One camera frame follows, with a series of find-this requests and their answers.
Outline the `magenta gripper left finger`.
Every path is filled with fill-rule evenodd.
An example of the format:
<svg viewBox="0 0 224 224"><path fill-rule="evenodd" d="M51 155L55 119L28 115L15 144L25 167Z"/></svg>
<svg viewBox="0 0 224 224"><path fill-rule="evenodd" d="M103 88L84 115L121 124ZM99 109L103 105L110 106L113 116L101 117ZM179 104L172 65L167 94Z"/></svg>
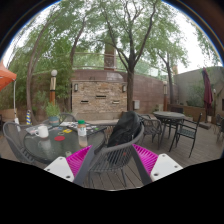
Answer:
<svg viewBox="0 0 224 224"><path fill-rule="evenodd" d="M45 168L45 171L70 182L83 182L92 157L93 148L89 145L67 158L58 157Z"/></svg>

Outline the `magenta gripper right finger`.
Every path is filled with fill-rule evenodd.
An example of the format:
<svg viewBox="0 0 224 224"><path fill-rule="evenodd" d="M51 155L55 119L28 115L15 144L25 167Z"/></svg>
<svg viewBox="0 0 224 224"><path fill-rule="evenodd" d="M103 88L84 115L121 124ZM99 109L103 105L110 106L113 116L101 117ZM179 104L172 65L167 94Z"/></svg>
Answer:
<svg viewBox="0 0 224 224"><path fill-rule="evenodd" d="M157 181L182 169L182 166L165 153L157 155L136 144L133 147L152 181Z"/></svg>

